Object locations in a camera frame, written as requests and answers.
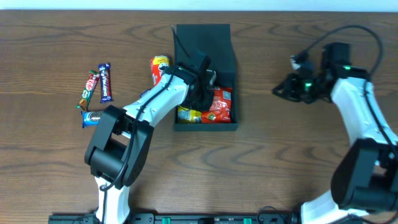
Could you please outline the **yellow snack bag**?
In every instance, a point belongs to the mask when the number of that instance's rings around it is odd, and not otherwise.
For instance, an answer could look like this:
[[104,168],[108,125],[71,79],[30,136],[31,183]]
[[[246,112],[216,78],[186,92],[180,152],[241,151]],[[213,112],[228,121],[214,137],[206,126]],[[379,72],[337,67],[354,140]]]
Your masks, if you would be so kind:
[[179,106],[177,109],[177,121],[185,124],[201,123],[201,112]]

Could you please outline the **red snack bag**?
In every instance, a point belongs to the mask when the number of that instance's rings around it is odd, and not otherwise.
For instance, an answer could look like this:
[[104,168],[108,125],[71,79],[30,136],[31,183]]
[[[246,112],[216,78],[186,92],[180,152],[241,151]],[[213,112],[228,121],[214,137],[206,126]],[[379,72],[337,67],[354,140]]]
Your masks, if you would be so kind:
[[201,113],[202,123],[231,123],[232,88],[211,88],[214,92],[213,103],[209,111]]

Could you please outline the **red Pringles can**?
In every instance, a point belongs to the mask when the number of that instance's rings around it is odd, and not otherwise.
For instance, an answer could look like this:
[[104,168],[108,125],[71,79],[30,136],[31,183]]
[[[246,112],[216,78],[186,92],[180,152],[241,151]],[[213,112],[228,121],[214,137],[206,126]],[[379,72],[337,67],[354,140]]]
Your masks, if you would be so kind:
[[165,55],[158,55],[150,60],[150,71],[154,86],[156,86],[164,73],[164,70],[170,66],[170,59]]

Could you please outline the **black gift box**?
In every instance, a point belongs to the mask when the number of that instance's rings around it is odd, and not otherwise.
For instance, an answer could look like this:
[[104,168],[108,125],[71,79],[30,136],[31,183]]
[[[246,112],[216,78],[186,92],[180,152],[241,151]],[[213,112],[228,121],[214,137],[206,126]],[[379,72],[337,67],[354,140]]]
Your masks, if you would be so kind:
[[175,131],[235,131],[238,123],[237,65],[231,41],[229,24],[178,24],[176,30],[175,62],[188,70],[194,83],[193,93],[188,95],[186,109],[205,111],[216,98],[213,90],[224,91],[231,103],[229,122],[209,121],[198,118],[192,123],[178,120],[175,113]]

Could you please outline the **blue Oreo cookie pack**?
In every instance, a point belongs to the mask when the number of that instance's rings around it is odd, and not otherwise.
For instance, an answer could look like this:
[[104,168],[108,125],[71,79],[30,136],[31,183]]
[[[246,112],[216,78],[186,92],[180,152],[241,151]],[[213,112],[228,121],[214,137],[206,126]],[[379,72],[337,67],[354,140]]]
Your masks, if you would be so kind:
[[82,111],[82,128],[96,126],[101,118],[102,111]]

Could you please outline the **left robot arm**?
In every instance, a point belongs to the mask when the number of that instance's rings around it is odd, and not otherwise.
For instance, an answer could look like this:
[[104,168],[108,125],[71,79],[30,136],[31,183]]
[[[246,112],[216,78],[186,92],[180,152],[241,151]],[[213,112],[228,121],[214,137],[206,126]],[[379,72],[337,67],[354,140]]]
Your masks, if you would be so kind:
[[99,190],[95,223],[125,223],[130,214],[129,188],[141,173],[158,123],[175,107],[208,110],[213,102],[211,58],[196,50],[187,62],[167,67],[160,82],[123,108],[101,114],[85,153]]

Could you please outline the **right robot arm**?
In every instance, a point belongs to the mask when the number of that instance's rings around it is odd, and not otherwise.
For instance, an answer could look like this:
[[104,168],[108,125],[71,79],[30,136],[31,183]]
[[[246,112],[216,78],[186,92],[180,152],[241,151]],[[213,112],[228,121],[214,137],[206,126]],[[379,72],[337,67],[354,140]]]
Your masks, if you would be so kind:
[[373,92],[370,74],[350,62],[350,46],[323,48],[319,74],[306,51],[290,58],[294,72],[273,89],[293,102],[322,98],[335,104],[345,124],[349,150],[335,170],[329,191],[303,203],[299,223],[364,222],[364,216],[397,211],[397,135]]

